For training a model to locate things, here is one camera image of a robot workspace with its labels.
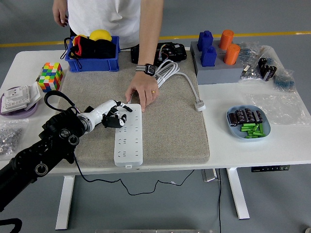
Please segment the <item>person's left hand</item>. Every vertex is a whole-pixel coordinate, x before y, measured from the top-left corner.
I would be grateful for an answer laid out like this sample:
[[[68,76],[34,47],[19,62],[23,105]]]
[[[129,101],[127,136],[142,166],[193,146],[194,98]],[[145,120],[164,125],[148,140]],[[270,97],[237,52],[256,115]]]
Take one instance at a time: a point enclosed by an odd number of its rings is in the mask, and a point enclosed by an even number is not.
[[[125,92],[127,102],[131,99],[135,91],[137,91],[139,96],[141,110],[145,112],[146,107],[153,103],[158,97],[159,88],[157,80],[142,71],[136,71]]]

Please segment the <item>person's right hand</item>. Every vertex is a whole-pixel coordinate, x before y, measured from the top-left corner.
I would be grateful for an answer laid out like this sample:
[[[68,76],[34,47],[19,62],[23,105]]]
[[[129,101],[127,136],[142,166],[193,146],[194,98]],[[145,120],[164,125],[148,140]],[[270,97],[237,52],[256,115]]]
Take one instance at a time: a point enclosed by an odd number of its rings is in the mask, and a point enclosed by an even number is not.
[[[60,4],[57,2],[52,7],[52,13],[54,21],[61,27],[68,25],[68,16],[67,16],[67,5]]]

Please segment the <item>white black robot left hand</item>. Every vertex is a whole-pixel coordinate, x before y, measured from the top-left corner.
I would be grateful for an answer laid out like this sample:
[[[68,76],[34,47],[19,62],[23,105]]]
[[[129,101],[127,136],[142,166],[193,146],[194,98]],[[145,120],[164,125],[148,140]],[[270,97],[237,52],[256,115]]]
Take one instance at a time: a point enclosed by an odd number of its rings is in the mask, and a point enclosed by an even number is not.
[[[133,110],[121,101],[108,100],[89,113],[81,113],[78,115],[80,120],[86,124],[86,131],[89,133],[94,130],[95,126],[102,123],[106,128],[121,128],[124,126],[127,117],[126,114],[120,116],[117,107],[121,106],[128,112]]]

